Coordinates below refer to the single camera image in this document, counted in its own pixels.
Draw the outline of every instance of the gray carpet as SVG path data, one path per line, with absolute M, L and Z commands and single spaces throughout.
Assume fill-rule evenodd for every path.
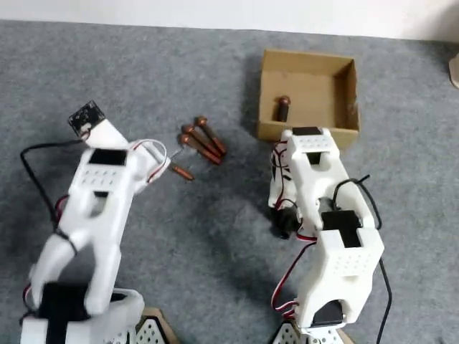
M 164 139 L 205 114 L 229 154 L 220 167 L 190 150 L 174 157 L 197 177 L 167 173 L 133 202 L 117 285 L 164 310 L 183 343 L 266 343 L 269 306 L 301 245 L 270 232 L 270 144 L 254 138 L 264 48 L 351 55 L 363 131 L 343 154 L 384 220 L 394 306 L 383 343 L 456 343 L 459 333 L 459 90 L 448 60 L 459 46 L 277 32 L 0 22 L 2 142 L 0 342 L 18 343 L 21 292 L 50 233 L 19 160 L 33 143 L 74 138 L 67 117 L 94 99 L 129 138 Z M 31 154 L 54 199 L 82 148 Z M 309 252 L 285 299 L 310 268 Z M 88 263 L 76 264 L 87 269 Z M 374 343 L 387 294 L 382 277 L 346 332 Z

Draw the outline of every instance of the robotic arm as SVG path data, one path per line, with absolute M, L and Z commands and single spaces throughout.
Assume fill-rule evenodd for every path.
M 360 315 L 384 245 L 359 187 L 342 183 L 349 176 L 327 129 L 284 131 L 276 155 L 269 198 L 275 219 L 282 226 L 292 223 L 286 216 L 294 216 L 296 230 L 302 225 L 317 239 L 313 269 L 298 291 L 295 324 L 319 340 L 314 343 L 339 338 L 336 328 Z M 330 209 L 321 211 L 323 200 L 331 202 Z
M 92 148 L 81 156 L 57 232 L 32 268 L 35 311 L 23 320 L 21 343 L 134 343 L 144 303 L 134 290 L 114 289 L 120 242 L 134 195 L 156 180 L 170 160 L 155 140 L 129 143 L 94 102 L 69 122 Z M 89 284 L 58 282 L 86 246 L 95 256 Z

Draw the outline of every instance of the white wall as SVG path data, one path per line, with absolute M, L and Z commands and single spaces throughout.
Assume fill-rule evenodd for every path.
M 0 0 L 0 18 L 459 42 L 459 0 Z

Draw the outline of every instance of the copper bolt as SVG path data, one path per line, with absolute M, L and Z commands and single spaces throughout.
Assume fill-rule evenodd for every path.
M 218 139 L 212 129 L 207 125 L 207 118 L 204 116 L 199 116 L 196 119 L 196 125 L 200 127 L 207 135 L 207 137 L 212 140 L 218 150 L 224 155 L 227 152 L 226 147 L 224 146 L 223 142 Z
M 178 166 L 176 163 L 171 162 L 169 164 L 169 169 L 171 171 L 179 174 L 180 176 L 184 177 L 188 181 L 193 181 L 194 180 L 194 176 L 189 171 L 187 171 L 186 169 Z
M 287 95 L 283 95 L 278 100 L 278 114 L 276 120 L 280 122 L 287 122 L 288 108 L 290 107 L 290 98 Z
M 216 163 L 217 165 L 222 163 L 222 160 L 212 153 L 210 153 L 206 148 L 201 146 L 199 142 L 197 142 L 194 138 L 192 138 L 189 134 L 181 134 L 179 136 L 180 143 L 182 145 L 189 145 L 190 147 L 196 149 L 200 152 L 203 156 L 208 158 L 211 162 Z
M 181 127 L 181 131 L 183 134 L 191 135 L 196 141 L 201 143 L 210 153 L 214 154 L 215 156 L 222 156 L 222 154 L 214 148 L 214 146 L 207 140 L 202 134 L 198 133 L 194 126 L 191 124 L 183 125 Z

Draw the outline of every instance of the brown cardboard box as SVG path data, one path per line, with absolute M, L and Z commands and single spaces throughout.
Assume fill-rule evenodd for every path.
M 284 129 L 329 128 L 340 149 L 360 131 L 356 68 L 350 57 L 265 50 L 262 63 L 258 138 L 279 140 Z M 291 99 L 286 123 L 275 120 L 278 99 Z

